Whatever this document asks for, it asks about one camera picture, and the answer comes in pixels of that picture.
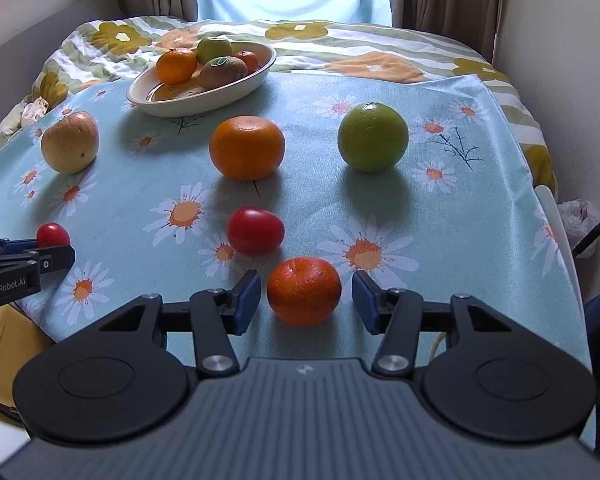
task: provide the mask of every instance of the silver screw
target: silver screw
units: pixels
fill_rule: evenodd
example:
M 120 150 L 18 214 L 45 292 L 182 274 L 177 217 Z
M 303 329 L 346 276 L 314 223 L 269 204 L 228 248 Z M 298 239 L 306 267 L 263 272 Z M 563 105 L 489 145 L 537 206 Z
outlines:
M 202 367 L 210 372 L 225 372 L 234 365 L 234 360 L 226 355 L 209 355 L 202 361 Z
M 386 372 L 400 372 L 409 366 L 409 360 L 401 355 L 384 355 L 378 359 L 378 366 Z

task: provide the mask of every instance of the orange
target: orange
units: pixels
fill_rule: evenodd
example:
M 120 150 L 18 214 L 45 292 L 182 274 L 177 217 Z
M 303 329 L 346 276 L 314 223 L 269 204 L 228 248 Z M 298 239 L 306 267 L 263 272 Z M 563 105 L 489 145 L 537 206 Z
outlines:
M 247 74 L 253 74 L 257 69 L 260 68 L 258 56 L 256 56 L 250 50 L 241 50 L 240 52 L 234 54 L 234 57 L 241 59 L 245 63 L 248 70 Z
M 209 155 L 224 176 L 259 180 L 276 171 L 282 162 L 285 137 L 264 117 L 234 117 L 219 124 L 211 135 Z
M 198 67 L 198 57 L 190 48 L 172 48 L 158 58 L 155 69 L 158 79 L 167 85 L 179 85 L 189 80 Z
M 313 326 L 329 317 L 340 301 L 338 271 L 311 256 L 277 266 L 267 283 L 267 299 L 278 317 L 291 326 Z

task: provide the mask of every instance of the light blue tablecloth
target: light blue tablecloth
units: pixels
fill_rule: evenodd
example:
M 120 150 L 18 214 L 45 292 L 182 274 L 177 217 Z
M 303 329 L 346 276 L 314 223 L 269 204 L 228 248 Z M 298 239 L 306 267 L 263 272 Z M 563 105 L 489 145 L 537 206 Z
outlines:
M 33 237 L 38 225 L 57 221 L 76 250 L 67 276 L 46 279 L 43 292 L 22 302 L 54 339 L 145 292 L 185 301 L 202 288 L 230 288 L 249 268 L 266 283 L 280 261 L 310 254 L 342 277 L 336 312 L 315 328 L 293 329 L 263 298 L 249 331 L 232 338 L 241 362 L 369 360 L 379 337 L 365 333 L 350 302 L 357 267 L 432 301 L 469 292 L 590 366 L 582 317 L 522 152 L 477 77 L 401 85 L 275 73 L 233 105 L 174 120 L 132 108 L 127 86 L 79 93 L 0 152 L 0 237 Z M 343 114 L 369 101 L 396 109 L 411 130 L 398 166 L 375 176 L 350 170 L 336 146 Z M 37 135 L 68 110 L 88 111 L 100 130 L 96 161 L 75 176 L 46 166 Z M 268 117 L 285 134 L 284 161 L 257 183 L 259 194 L 209 159 L 215 127 L 243 114 Z M 249 259 L 227 245 L 226 219 L 246 205 L 284 221 L 280 251 Z M 433 338 L 421 338 L 420 364 Z M 192 362 L 190 336 L 170 335 L 169 350 Z

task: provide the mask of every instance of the bowl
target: bowl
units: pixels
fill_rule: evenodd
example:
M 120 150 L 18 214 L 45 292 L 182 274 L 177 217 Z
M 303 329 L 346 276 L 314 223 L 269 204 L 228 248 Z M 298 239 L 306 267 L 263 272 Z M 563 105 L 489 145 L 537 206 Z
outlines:
M 157 117 L 183 117 L 201 114 L 242 99 L 263 83 L 271 65 L 276 60 L 276 51 L 269 45 L 253 41 L 232 41 L 231 45 L 234 52 L 240 52 L 241 50 L 253 52 L 258 57 L 260 68 L 247 77 L 215 90 L 164 101 L 149 101 L 149 94 L 160 86 L 155 66 L 153 66 L 134 79 L 126 90 L 126 98 L 149 115 Z

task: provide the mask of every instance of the kiwi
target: kiwi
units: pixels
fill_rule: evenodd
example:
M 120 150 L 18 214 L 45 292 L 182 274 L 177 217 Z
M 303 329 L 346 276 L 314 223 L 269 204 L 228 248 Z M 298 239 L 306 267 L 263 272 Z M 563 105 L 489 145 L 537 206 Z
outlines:
M 233 56 L 222 56 L 203 66 L 198 80 L 206 90 L 214 90 L 242 79 L 247 72 L 247 65 L 243 60 Z

